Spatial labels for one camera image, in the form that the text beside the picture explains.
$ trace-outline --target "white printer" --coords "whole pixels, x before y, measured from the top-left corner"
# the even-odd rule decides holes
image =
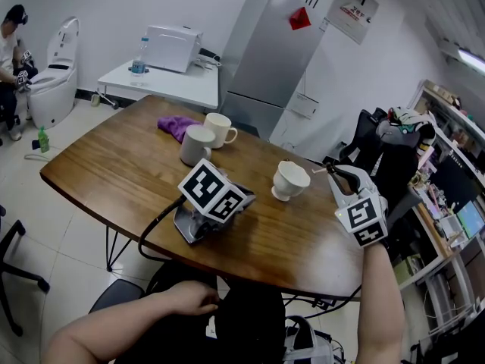
[[[185,73],[195,61],[202,44],[202,32],[187,27],[149,26],[145,63]]]

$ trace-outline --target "black cap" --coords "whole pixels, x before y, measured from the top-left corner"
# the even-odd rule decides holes
[[[28,18],[29,17],[25,14],[25,9],[21,4],[14,5],[7,13],[7,16],[5,16],[6,20],[11,20],[15,24],[25,24]]]

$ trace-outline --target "white mug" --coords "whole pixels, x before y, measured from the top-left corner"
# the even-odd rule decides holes
[[[273,185],[271,188],[273,196],[286,202],[310,186],[310,177],[303,167],[293,162],[282,161],[273,176]]]
[[[204,127],[215,134],[213,149],[219,149],[224,144],[231,144],[237,138],[237,129],[231,127],[230,119],[220,113],[209,113],[205,116]],[[231,140],[226,140],[230,130],[234,132],[234,137]]]
[[[190,125],[185,131],[182,146],[180,147],[180,159],[188,166],[194,167],[202,158],[211,158],[212,143],[215,135],[211,130],[202,125]]]

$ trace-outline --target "person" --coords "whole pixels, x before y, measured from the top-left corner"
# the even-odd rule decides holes
[[[266,290],[254,295],[248,290],[250,284],[235,291],[231,285],[220,301],[213,286],[215,278],[171,286],[185,276],[172,281],[170,276],[166,275],[169,281],[161,279],[163,287],[157,293],[93,312],[62,328],[50,341],[42,362],[95,364],[116,358],[120,358],[117,364],[282,361],[284,305],[281,295],[279,299],[274,295],[276,289],[252,284],[256,290]],[[220,314],[227,301],[233,301],[233,310],[226,308]],[[222,349],[203,343],[205,325],[213,312]],[[370,245],[364,251],[357,364],[399,363],[404,324],[404,307],[387,251],[380,243]],[[261,358],[261,350],[253,349],[257,343],[260,348],[272,347],[271,357]]]
[[[0,106],[10,138],[14,141],[22,137],[20,128],[15,125],[17,75],[21,71],[26,71],[29,78],[32,78],[38,73],[34,67],[27,64],[22,66],[20,63],[22,52],[17,44],[15,30],[19,24],[26,24],[27,21],[28,16],[23,5],[14,5],[0,25]],[[14,68],[14,60],[18,66],[16,68]]]

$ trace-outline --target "green bottle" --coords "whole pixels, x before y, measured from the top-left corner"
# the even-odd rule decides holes
[[[40,152],[43,154],[49,150],[49,137],[47,133],[44,131],[44,127],[40,127],[39,130],[39,145],[40,145]]]

